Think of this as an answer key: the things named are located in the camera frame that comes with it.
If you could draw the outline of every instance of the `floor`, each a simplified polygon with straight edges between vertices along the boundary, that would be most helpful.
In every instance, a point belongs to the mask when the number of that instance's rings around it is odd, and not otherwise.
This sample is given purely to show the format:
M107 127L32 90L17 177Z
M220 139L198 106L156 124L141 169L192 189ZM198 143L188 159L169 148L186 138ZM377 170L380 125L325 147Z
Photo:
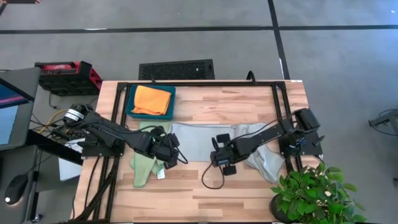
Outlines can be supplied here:
M392 178L398 177L398 140L368 125L379 112L398 106L396 24L394 0L43 0L4 8L0 69L86 60L105 80L136 80L140 63L212 58L217 79L242 79L252 70L257 79L303 80L320 134L326 135L326 164L342 168L346 181L358 187L354 197L367 208L368 222L396 223L398 189ZM281 28L274 32L270 27L276 25ZM234 28L134 29L221 26ZM81 34L104 28L118 33ZM48 34L36 34L39 30ZM34 113L42 122L55 112L48 97L39 89ZM68 108L93 98L54 96L52 104ZM68 218L75 184L40 196L42 223Z

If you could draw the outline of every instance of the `wooden table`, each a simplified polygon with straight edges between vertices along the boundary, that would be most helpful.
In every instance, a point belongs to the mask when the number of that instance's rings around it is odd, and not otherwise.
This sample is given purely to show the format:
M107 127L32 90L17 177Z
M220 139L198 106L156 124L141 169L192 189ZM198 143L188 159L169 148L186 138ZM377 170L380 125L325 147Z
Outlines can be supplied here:
M103 82L96 111L104 118L111 118L116 81ZM292 111L308 107L304 85L301 81L286 81L290 108ZM268 86L214 86L176 87L174 121L190 124L241 124L267 123L276 119L274 99ZM282 111L283 100L279 101ZM117 122L120 121L124 92L121 95ZM127 116L126 124L137 129L139 119ZM269 149L278 152L277 141L268 144ZM165 172L166 178L158 180L150 175L146 186L134 189L134 171L129 161L134 151L126 146L120 160L116 191L113 200L112 222L271 222L274 217L269 211L269 202L274 196L270 187L275 186L250 168L244 162L236 164L237 174L225 177L220 190L210 190L201 183L201 175L208 162L190 162ZM75 199L76 215L83 210L88 180L95 158L86 159L78 184ZM302 156L303 165L317 166L313 156ZM102 160L93 176L89 201L98 189ZM285 165L280 174L285 175ZM219 186L220 170L210 169L205 176L208 185ZM106 192L99 214L104 217Z

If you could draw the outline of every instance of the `blue plastic tray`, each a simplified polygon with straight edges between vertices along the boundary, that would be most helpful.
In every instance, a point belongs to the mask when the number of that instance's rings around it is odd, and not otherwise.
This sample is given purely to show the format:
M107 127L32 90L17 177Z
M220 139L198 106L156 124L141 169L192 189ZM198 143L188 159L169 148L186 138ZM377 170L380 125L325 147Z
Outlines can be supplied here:
M174 115L174 101L175 101L175 87L174 86L155 86L155 85L144 85L149 88L154 88L157 90L163 90L171 93L169 107L167 108L165 115L151 115L151 114L136 114L131 111L134 109L134 98L136 96L136 90L138 85L131 86L130 96L127 103L126 114L131 116L132 118L140 118L140 119L164 119L171 120Z

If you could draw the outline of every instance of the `light green towel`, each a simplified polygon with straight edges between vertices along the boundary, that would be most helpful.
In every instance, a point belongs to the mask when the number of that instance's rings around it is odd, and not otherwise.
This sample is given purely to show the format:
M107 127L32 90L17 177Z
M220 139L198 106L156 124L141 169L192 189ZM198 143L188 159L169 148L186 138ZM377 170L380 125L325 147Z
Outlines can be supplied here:
M139 123L139 128L144 128L147 126L163 126L166 133L169 131L171 122L161 122L161 121L141 121ZM145 131L151 131L153 128L148 128ZM163 169L163 161L157 160L156 157L150 159L141 154L134 153L130 160L130 167L134 169L134 188L144 187L147 183L150 172L157 175L157 173Z

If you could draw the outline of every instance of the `potted plant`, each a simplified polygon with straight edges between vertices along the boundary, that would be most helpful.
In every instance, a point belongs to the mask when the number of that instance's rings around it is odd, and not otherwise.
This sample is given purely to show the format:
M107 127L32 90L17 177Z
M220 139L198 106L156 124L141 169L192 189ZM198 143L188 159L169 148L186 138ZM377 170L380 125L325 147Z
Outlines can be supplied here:
M357 188L342 181L339 168L325 169L322 162L317 168L292 171L286 179L279 177L278 187L271 188L277 193L270 204L271 213L284 223L365 222L366 218L354 214L355 207L364 211L363 206L353 202L347 192L356 192Z

